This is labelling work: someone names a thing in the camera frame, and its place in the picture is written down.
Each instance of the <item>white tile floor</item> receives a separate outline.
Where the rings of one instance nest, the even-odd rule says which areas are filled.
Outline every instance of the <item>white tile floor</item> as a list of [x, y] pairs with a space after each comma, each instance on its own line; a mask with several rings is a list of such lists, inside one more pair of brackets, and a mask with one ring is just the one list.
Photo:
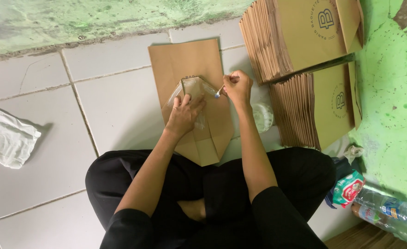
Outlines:
[[[0, 249], [99, 247], [104, 231], [84, 191], [89, 165], [109, 150], [153, 148], [163, 129], [146, 47], [210, 38], [219, 38], [224, 73], [253, 75], [238, 20], [0, 61], [0, 109], [42, 132], [21, 169], [0, 165]], [[267, 86], [255, 84], [251, 102], [270, 104]], [[236, 131], [221, 162], [241, 156], [231, 112]], [[261, 138], [267, 151], [281, 148], [277, 127]], [[309, 224], [328, 239], [357, 222], [322, 204]]]

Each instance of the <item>white cloth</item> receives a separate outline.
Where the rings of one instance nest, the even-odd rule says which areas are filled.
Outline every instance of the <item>white cloth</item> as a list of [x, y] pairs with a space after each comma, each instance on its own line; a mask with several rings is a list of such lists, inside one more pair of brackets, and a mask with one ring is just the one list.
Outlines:
[[18, 169], [34, 149], [40, 132], [0, 111], [0, 163]]
[[363, 151], [365, 151], [361, 147], [351, 146], [348, 148], [347, 151], [344, 152], [344, 156], [348, 158], [348, 162], [351, 164], [356, 157], [360, 157], [363, 155]]

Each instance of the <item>black pants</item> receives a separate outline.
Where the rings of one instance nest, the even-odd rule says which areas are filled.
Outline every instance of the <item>black pants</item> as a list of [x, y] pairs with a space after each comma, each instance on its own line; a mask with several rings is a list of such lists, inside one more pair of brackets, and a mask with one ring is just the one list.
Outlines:
[[[86, 190], [104, 229], [151, 150], [110, 151], [97, 158], [86, 174]], [[267, 153], [277, 183], [308, 221], [335, 182], [331, 158], [313, 149], [286, 148]], [[205, 199], [207, 225], [229, 229], [254, 226], [241, 159], [220, 167], [200, 167], [173, 155], [159, 203], [151, 217], [156, 238], [187, 239], [205, 225], [189, 219], [180, 200]]]

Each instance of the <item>bottle label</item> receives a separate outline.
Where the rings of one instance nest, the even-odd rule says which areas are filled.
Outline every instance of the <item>bottle label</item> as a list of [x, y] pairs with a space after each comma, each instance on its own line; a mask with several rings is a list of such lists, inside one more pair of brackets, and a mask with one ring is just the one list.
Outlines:
[[390, 197], [382, 206], [382, 212], [389, 217], [399, 219], [397, 214], [399, 213], [399, 207], [403, 201], [399, 201], [394, 197]]
[[380, 220], [379, 214], [380, 212], [363, 205], [359, 208], [360, 218], [366, 220], [371, 224], [376, 224]]

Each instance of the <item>b logo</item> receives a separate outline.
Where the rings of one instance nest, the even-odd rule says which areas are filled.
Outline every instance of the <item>b logo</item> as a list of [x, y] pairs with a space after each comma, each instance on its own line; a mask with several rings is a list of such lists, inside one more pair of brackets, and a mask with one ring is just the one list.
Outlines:
[[342, 109], [345, 106], [345, 95], [343, 92], [340, 92], [336, 97], [336, 108]]
[[320, 28], [329, 29], [330, 26], [334, 25], [333, 15], [329, 9], [325, 9], [318, 13], [318, 24]]

